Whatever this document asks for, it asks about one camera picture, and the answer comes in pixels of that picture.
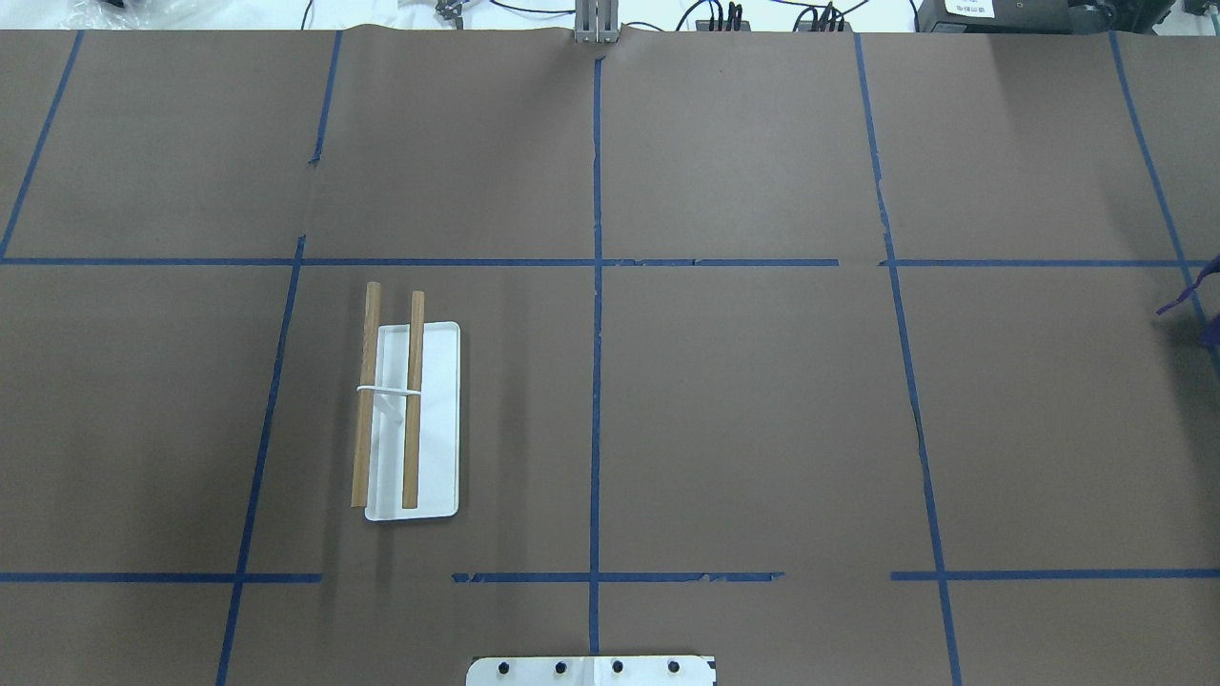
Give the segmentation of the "aluminium frame post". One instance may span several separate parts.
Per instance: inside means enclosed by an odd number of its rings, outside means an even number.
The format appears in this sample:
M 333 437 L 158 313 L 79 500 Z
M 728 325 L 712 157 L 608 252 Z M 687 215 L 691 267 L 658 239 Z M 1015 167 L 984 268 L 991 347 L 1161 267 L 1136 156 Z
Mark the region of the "aluminium frame post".
M 619 43 L 619 0 L 577 0 L 573 4 L 573 39 L 577 44 Z

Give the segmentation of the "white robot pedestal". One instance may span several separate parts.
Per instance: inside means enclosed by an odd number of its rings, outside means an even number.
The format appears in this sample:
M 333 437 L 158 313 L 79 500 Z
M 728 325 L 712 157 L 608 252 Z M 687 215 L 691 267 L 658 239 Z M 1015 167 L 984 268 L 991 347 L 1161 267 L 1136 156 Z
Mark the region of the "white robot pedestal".
M 466 685 L 719 685 L 712 655 L 493 655 Z

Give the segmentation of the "white rack with wooden bars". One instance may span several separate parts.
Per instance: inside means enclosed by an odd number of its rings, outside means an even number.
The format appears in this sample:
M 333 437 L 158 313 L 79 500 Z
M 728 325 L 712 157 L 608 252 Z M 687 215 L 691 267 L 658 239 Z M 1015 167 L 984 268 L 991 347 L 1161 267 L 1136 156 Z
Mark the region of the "white rack with wooden bars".
M 382 321 L 382 287 L 365 287 L 350 505 L 367 521 L 453 518 L 460 509 L 461 330 L 428 322 L 426 295 L 409 321 Z

